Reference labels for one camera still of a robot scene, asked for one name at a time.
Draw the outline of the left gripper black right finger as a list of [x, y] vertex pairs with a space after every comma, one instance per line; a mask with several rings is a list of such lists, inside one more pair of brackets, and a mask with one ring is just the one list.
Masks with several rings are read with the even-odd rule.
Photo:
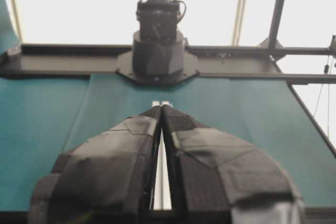
[[263, 150], [162, 107], [172, 207], [194, 223], [305, 223], [302, 195]]

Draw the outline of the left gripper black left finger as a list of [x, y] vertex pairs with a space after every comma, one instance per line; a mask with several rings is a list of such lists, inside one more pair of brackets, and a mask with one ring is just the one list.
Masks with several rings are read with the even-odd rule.
[[152, 206], [161, 108], [61, 153], [36, 184], [29, 223], [137, 223]]

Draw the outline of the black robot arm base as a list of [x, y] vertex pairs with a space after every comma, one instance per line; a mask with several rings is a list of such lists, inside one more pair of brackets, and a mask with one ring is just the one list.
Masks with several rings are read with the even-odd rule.
[[170, 86], [199, 74], [198, 59], [186, 51], [178, 29], [181, 0], [139, 0], [140, 29], [131, 51], [118, 56], [117, 73], [141, 85]]

